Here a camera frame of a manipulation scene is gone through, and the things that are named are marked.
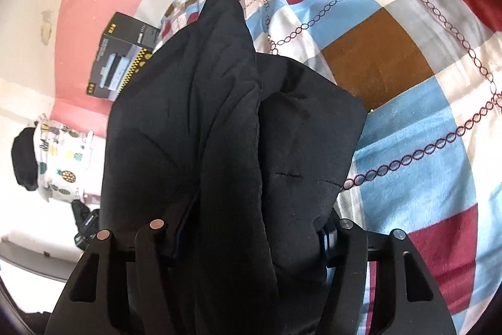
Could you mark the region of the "black yellow product box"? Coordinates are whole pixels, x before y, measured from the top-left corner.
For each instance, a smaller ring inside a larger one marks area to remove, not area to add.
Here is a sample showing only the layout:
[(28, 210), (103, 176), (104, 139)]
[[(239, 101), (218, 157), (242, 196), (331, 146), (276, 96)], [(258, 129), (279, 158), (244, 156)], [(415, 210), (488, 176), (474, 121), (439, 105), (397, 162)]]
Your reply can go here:
[(101, 35), (86, 95), (115, 101), (152, 56), (159, 32), (154, 25), (114, 13)]

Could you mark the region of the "black chair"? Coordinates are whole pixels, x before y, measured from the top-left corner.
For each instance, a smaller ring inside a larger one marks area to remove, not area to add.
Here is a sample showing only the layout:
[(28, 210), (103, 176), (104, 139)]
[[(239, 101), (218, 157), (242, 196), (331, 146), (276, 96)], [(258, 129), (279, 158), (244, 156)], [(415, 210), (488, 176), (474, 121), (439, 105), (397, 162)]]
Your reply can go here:
[(33, 142), (35, 130), (34, 127), (24, 128), (14, 138), (11, 148), (13, 173), (16, 182), (27, 191), (36, 191), (38, 189), (38, 167)]

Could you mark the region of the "colourful checkered bed sheet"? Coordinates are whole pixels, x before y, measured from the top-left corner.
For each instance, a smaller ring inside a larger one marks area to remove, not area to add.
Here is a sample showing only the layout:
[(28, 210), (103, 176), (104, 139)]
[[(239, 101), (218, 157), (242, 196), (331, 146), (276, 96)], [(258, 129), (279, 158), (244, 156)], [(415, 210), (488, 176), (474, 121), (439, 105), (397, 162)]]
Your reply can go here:
[[(173, 0), (161, 41), (205, 0)], [(255, 47), (362, 98), (336, 208), (406, 231), (466, 334), (501, 283), (501, 0), (240, 0)]]

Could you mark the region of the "black padded jacket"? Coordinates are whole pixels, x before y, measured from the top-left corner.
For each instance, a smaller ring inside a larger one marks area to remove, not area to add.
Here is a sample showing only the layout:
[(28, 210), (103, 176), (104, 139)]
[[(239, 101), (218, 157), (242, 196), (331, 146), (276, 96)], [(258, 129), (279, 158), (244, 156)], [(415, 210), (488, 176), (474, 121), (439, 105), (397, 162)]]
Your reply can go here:
[(135, 232), (192, 200), (197, 329), (311, 334), (319, 231), (367, 117), (307, 65), (255, 48), (238, 0), (206, 0), (111, 108), (100, 225)]

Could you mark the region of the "pineapple print cloth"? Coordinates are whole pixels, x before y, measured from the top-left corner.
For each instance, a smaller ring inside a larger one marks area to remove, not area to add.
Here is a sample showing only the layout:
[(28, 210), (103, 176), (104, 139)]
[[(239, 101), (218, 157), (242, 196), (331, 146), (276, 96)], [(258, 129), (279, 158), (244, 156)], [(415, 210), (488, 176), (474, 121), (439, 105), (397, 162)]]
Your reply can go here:
[(104, 148), (93, 132), (80, 132), (40, 115), (33, 144), (37, 190), (43, 199), (98, 202), (101, 196)]

